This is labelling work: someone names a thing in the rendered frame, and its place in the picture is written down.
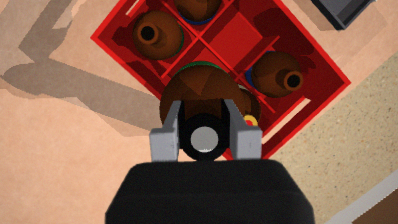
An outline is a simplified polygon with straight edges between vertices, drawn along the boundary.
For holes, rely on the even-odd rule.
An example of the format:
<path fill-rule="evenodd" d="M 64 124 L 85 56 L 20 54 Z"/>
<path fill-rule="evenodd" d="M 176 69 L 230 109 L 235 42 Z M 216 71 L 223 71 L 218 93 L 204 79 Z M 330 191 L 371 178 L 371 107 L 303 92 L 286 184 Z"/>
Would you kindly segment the grey square tray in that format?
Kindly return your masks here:
<path fill-rule="evenodd" d="M 374 0 L 311 1 L 336 30 L 345 30 Z"/>

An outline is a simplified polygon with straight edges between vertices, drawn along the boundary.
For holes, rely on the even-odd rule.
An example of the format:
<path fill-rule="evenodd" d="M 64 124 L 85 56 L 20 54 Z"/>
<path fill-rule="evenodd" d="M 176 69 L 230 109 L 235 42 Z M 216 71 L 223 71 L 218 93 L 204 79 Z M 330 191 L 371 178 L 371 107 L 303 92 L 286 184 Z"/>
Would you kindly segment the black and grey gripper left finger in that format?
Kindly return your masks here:
<path fill-rule="evenodd" d="M 162 128 L 153 128 L 149 133 L 151 161 L 178 161 L 180 133 L 185 123 L 184 100 L 173 101 Z"/>

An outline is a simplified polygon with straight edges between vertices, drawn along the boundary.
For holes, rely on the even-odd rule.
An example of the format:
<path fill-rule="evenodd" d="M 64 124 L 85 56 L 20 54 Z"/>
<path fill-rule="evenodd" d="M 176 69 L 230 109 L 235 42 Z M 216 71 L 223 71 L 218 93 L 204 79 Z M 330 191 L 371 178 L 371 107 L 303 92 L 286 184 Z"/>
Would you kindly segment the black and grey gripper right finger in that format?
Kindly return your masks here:
<path fill-rule="evenodd" d="M 221 120 L 229 133 L 233 160 L 261 159 L 262 130 L 246 123 L 232 99 L 221 100 Z"/>

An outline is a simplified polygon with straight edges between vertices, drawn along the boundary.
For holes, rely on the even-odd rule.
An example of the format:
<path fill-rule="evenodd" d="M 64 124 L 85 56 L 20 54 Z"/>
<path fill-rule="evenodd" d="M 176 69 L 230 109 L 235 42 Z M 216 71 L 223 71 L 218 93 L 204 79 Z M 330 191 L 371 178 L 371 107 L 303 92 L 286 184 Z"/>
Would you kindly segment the red crate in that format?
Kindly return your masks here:
<path fill-rule="evenodd" d="M 281 0 L 222 0 L 213 19 L 203 25 L 187 23 L 180 16 L 173 0 L 139 0 L 126 15 L 136 1 L 128 0 L 122 11 L 115 33 L 112 58 L 159 100 L 175 73 L 193 61 L 209 61 L 218 65 L 236 83 L 244 86 L 258 99 L 262 109 L 258 123 L 263 131 L 262 138 L 305 98 L 311 100 L 262 144 L 261 159 L 269 159 L 351 84 Z M 171 58 L 161 61 L 150 60 L 141 55 L 133 43 L 134 23 L 140 15 L 150 10 L 169 13 L 184 32 L 183 47 Z M 219 15 L 221 17 L 208 30 Z M 282 98 L 271 98 L 260 93 L 246 81 L 244 73 L 267 50 L 286 52 L 298 61 L 304 77 L 303 85 L 298 90 Z"/>

